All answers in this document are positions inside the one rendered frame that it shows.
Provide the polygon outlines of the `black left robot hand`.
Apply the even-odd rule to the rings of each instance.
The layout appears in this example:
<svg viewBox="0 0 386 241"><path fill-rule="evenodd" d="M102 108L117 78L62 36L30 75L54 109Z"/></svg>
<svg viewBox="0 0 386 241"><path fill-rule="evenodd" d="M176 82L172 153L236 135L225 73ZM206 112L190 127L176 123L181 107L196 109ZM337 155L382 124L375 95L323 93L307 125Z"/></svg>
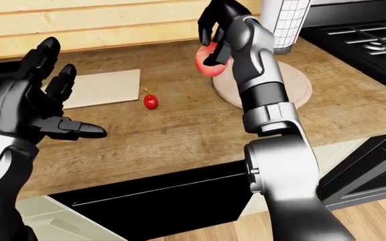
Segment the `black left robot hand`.
<svg viewBox="0 0 386 241"><path fill-rule="evenodd" d="M0 133L33 144L44 137L75 141L107 136L100 126L64 116L63 103L72 94L77 74L74 65L67 64L45 89L42 88L59 53L59 41L47 37L23 57L19 70L0 84Z"/></svg>

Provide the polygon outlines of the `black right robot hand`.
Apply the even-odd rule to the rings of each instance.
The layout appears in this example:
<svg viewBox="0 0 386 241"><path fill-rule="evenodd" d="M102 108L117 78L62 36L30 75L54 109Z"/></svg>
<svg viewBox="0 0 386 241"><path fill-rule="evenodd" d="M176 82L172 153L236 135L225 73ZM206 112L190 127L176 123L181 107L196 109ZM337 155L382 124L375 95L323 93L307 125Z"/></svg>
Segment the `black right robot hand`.
<svg viewBox="0 0 386 241"><path fill-rule="evenodd" d="M211 0L198 20L199 40L202 46L216 43L214 51L203 61L205 66L225 65L231 56L226 33L231 23L251 12L236 0Z"/></svg>

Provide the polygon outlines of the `red apple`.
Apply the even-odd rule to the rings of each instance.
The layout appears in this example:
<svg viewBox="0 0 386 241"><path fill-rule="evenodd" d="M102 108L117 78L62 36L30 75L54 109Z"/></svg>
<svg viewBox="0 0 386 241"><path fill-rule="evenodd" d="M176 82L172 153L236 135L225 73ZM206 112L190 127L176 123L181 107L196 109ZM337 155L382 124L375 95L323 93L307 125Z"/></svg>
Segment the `red apple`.
<svg viewBox="0 0 386 241"><path fill-rule="evenodd" d="M209 46L200 46L196 52L195 64L199 72L209 78L219 76L224 72L227 66L218 64L217 66L205 66L203 61L213 53L216 43L212 42Z"/></svg>

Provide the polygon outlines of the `rectangular light wooden cutting board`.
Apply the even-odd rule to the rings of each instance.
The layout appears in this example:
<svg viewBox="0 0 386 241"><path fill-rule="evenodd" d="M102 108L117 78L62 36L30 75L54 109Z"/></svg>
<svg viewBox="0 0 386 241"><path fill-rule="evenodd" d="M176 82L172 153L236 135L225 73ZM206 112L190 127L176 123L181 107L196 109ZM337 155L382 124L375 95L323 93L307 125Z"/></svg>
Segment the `rectangular light wooden cutting board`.
<svg viewBox="0 0 386 241"><path fill-rule="evenodd" d="M64 109L138 100L141 70L77 76Z"/></svg>

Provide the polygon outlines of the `round light wooden cutting board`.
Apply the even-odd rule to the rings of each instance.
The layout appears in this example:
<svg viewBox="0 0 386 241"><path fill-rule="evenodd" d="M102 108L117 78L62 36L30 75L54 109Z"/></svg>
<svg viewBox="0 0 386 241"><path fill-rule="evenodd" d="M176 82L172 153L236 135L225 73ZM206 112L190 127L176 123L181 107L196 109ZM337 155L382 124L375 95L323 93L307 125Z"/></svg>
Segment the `round light wooden cutting board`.
<svg viewBox="0 0 386 241"><path fill-rule="evenodd" d="M280 61L277 63L282 73L289 101L294 103L296 108L300 108L311 98L312 84L310 80L296 68ZM212 86L223 100L242 109L241 98L239 96L237 83L233 78L232 67L233 60L230 59L222 74L212 78Z"/></svg>

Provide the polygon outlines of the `red cherry with stem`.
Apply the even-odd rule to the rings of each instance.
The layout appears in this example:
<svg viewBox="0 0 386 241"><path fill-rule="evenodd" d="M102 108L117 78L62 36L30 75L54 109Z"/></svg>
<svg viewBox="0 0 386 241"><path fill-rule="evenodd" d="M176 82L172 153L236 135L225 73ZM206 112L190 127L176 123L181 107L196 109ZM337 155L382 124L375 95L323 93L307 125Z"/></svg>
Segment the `red cherry with stem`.
<svg viewBox="0 0 386 241"><path fill-rule="evenodd" d="M144 106L149 110L156 109L159 104L158 99L153 94L150 94L148 89L145 88L144 90L146 91L146 95L143 98Z"/></svg>

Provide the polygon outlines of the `white grid-pattern canister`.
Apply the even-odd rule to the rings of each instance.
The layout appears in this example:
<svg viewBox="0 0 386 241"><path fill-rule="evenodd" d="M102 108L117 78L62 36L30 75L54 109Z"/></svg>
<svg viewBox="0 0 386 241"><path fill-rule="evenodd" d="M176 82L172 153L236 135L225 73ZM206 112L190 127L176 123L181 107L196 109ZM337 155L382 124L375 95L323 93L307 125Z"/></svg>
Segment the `white grid-pattern canister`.
<svg viewBox="0 0 386 241"><path fill-rule="evenodd" d="M288 54L296 43L311 5L310 0L263 0L261 23L274 35L274 53Z"/></svg>

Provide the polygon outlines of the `cream cabinet front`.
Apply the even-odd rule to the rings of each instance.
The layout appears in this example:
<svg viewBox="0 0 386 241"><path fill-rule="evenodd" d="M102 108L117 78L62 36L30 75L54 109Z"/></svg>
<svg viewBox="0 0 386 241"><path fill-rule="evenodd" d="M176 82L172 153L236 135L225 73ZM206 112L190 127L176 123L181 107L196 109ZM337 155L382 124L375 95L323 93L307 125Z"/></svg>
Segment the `cream cabinet front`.
<svg viewBox="0 0 386 241"><path fill-rule="evenodd" d="M48 196L19 200L15 206L38 241L127 241Z"/></svg>

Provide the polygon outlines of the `black stove with grates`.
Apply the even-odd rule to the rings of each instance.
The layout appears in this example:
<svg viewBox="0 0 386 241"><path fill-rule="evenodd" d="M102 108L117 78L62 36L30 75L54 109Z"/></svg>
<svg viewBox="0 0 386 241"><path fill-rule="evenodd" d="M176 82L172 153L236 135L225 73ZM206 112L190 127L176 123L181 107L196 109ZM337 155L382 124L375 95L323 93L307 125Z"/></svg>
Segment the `black stove with grates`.
<svg viewBox="0 0 386 241"><path fill-rule="evenodd" d="M386 86L386 0L312 0L300 35Z"/></svg>

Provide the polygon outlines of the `black dishwasher front panel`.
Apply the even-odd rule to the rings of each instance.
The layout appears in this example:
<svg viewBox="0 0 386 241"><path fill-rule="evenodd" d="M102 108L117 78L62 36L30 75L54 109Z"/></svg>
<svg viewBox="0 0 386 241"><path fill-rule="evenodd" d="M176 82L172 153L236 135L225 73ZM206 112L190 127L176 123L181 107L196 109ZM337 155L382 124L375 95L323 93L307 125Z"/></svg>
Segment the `black dishwasher front panel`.
<svg viewBox="0 0 386 241"><path fill-rule="evenodd" d="M237 220L252 193L244 161L51 194L128 241Z"/></svg>

